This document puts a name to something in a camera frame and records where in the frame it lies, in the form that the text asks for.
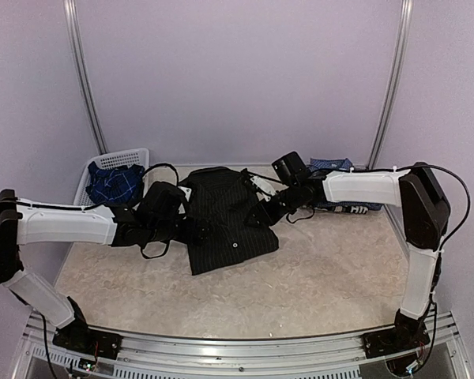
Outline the black pinstripe long sleeve shirt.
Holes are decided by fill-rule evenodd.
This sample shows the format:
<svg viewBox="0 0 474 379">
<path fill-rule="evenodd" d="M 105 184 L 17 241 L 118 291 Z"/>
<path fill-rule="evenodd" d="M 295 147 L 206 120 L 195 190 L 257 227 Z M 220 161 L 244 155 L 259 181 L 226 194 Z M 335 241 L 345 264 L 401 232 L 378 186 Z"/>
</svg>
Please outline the black pinstripe long sleeve shirt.
<svg viewBox="0 0 474 379">
<path fill-rule="evenodd" d="M 279 249 L 279 239 L 270 228 L 245 224 L 258 196 L 245 185 L 242 172 L 207 167 L 191 171 L 179 185 L 192 191 L 188 216 L 209 228 L 203 242 L 187 246 L 194 276 Z"/>
</svg>

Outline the black white printed shirt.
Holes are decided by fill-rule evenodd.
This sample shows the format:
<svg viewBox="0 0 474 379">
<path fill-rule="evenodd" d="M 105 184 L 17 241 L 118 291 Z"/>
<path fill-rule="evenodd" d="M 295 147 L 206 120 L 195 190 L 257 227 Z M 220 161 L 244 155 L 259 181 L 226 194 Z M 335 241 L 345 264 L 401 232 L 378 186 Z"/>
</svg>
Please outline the black white printed shirt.
<svg viewBox="0 0 474 379">
<path fill-rule="evenodd" d="M 364 215 L 367 214 L 369 208 L 364 205 L 335 205 L 332 212 Z"/>
</svg>

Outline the blue checked shirt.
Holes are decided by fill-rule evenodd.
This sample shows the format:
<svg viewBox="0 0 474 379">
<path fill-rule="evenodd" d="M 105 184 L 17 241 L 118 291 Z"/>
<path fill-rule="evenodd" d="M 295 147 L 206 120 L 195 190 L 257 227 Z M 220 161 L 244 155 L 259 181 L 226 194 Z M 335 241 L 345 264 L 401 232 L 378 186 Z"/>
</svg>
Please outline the blue checked shirt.
<svg viewBox="0 0 474 379">
<path fill-rule="evenodd" d="M 352 162 L 345 158 L 345 159 L 310 159 L 310 163 L 307 165 L 308 169 L 314 173 L 319 172 L 322 170 L 342 170 L 348 171 L 351 167 L 353 167 Z M 365 202 L 325 202 L 325 203 L 318 203 L 314 205 L 316 210 L 321 210 L 324 212 L 332 212 L 332 208 L 335 205 L 364 205 L 369 208 L 369 211 L 377 212 L 382 209 L 381 204 L 377 203 L 365 203 Z"/>
</svg>

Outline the white plastic laundry basket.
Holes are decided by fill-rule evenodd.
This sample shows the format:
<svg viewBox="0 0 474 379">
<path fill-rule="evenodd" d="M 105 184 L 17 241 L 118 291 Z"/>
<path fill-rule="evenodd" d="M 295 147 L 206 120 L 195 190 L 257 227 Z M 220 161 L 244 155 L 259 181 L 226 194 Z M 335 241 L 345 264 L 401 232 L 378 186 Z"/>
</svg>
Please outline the white plastic laundry basket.
<svg viewBox="0 0 474 379">
<path fill-rule="evenodd" d="M 90 183 L 90 174 L 88 167 L 95 163 L 99 169 L 113 169 L 123 165 L 128 167 L 137 164 L 145 168 L 149 167 L 149 150 L 147 148 L 135 148 L 119 152 L 111 152 L 100 156 L 95 156 L 88 160 L 83 168 L 81 179 L 73 200 L 74 205 L 89 206 L 93 205 L 85 188 Z"/>
</svg>

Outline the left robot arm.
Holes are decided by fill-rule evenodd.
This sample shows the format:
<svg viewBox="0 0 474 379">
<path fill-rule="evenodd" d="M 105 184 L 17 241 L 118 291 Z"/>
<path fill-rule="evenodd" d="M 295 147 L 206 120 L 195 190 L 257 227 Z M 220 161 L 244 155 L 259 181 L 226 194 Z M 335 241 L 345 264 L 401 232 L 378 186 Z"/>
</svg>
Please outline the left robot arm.
<svg viewBox="0 0 474 379">
<path fill-rule="evenodd" d="M 191 190 L 154 182 L 136 200 L 91 206 L 34 203 L 14 190 L 0 193 L 0 285 L 40 312 L 78 351 L 95 343 L 78 304 L 24 268 L 20 248 L 37 242 L 87 242 L 144 249 L 152 242 L 199 246 L 209 222 L 189 214 Z"/>
</svg>

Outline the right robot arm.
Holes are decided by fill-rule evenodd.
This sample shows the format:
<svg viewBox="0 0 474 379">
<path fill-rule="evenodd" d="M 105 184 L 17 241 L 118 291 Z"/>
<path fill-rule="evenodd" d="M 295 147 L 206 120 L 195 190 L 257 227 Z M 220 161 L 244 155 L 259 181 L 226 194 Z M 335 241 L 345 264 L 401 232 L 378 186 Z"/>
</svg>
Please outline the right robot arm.
<svg viewBox="0 0 474 379">
<path fill-rule="evenodd" d="M 297 152 L 273 162 L 273 180 L 243 170 L 244 182 L 263 198 L 246 216 L 251 227 L 271 227 L 302 207 L 321 203 L 373 203 L 401 209 L 408 251 L 408 275 L 394 327 L 388 342 L 403 351 L 419 337 L 419 329 L 434 301 L 442 271 L 442 254 L 455 234 L 448 224 L 451 206 L 435 172 L 428 163 L 388 169 L 356 170 L 354 167 L 310 169 Z"/>
</svg>

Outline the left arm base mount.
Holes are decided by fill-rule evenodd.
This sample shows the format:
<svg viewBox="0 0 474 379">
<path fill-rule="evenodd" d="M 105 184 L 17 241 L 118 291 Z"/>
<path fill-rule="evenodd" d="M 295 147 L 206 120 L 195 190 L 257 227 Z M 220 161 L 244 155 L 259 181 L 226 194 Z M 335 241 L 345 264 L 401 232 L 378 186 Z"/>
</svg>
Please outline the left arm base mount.
<svg viewBox="0 0 474 379">
<path fill-rule="evenodd" d="M 116 360 L 123 337 L 117 333 L 90 328 L 79 305 L 71 298 L 74 320 L 63 328 L 56 328 L 53 344 L 96 358 Z"/>
</svg>

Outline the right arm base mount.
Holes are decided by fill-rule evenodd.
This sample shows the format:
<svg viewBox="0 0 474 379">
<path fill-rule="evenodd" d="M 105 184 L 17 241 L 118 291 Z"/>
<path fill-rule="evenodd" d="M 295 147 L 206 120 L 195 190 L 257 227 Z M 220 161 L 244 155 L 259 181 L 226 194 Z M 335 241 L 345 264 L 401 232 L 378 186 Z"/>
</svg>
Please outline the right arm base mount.
<svg viewBox="0 0 474 379">
<path fill-rule="evenodd" d="M 362 342 L 366 358 L 393 355 L 420 347 L 421 344 L 428 345 L 431 339 L 425 325 L 427 313 L 425 311 L 418 319 L 414 319 L 398 310 L 391 328 L 364 333 Z"/>
</svg>

